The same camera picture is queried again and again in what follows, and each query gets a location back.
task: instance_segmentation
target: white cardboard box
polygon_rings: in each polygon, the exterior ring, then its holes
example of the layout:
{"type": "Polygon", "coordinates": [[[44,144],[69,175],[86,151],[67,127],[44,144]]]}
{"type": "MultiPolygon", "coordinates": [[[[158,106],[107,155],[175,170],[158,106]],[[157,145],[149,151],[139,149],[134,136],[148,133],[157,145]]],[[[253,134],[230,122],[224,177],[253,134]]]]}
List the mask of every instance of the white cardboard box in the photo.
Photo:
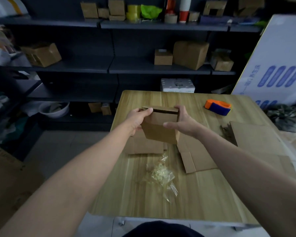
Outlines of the white cardboard box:
{"type": "Polygon", "coordinates": [[[232,94],[262,109],[296,103],[296,15],[273,15],[232,94]]]}
{"type": "Polygon", "coordinates": [[[195,87],[190,79],[161,79],[161,91],[194,93],[195,87]]]}

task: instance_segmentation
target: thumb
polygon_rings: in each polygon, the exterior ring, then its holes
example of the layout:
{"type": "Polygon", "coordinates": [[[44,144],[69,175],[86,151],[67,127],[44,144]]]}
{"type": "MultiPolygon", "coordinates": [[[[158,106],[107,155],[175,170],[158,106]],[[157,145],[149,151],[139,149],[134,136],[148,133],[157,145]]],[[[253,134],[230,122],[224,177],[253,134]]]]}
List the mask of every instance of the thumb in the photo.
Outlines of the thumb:
{"type": "Polygon", "coordinates": [[[143,115],[143,117],[150,115],[153,112],[153,108],[150,107],[145,111],[141,111],[140,113],[143,115]]]}
{"type": "Polygon", "coordinates": [[[178,128],[178,123],[177,122],[165,122],[163,124],[164,127],[167,129],[177,129],[178,128]]]}

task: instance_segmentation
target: green plastic bag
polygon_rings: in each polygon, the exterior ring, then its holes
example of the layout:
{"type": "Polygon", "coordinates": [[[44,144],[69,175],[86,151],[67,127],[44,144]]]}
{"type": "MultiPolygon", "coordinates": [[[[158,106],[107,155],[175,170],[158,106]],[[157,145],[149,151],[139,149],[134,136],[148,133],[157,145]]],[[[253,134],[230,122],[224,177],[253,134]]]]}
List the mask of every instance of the green plastic bag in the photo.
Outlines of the green plastic bag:
{"type": "Polygon", "coordinates": [[[156,6],[141,5],[141,15],[147,19],[156,19],[162,12],[162,8],[156,6]]]}

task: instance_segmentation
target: floor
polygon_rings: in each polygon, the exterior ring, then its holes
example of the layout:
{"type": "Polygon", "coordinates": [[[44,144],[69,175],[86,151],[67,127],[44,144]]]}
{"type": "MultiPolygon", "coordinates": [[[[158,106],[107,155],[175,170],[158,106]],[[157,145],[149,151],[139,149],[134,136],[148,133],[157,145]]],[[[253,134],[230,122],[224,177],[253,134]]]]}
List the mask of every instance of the floor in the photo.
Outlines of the floor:
{"type": "MultiPolygon", "coordinates": [[[[44,131],[25,162],[38,163],[42,174],[49,178],[69,160],[101,140],[106,134],[107,132],[44,131]]],[[[86,213],[75,237],[121,237],[142,223],[140,221],[125,221],[125,225],[119,226],[119,220],[119,217],[95,216],[86,213]]],[[[207,226],[201,223],[190,223],[187,226],[205,237],[269,236],[261,227],[235,231],[231,227],[207,226]]]]}

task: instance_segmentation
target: left hand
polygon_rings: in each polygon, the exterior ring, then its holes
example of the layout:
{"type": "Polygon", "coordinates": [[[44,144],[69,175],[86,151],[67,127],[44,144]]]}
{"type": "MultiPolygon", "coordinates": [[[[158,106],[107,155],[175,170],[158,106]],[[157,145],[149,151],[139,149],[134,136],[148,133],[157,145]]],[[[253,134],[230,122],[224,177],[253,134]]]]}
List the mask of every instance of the left hand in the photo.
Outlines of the left hand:
{"type": "Polygon", "coordinates": [[[136,129],[142,124],[144,117],[150,115],[153,112],[152,108],[145,111],[140,111],[140,108],[131,110],[124,121],[130,128],[130,135],[133,136],[136,129]]]}

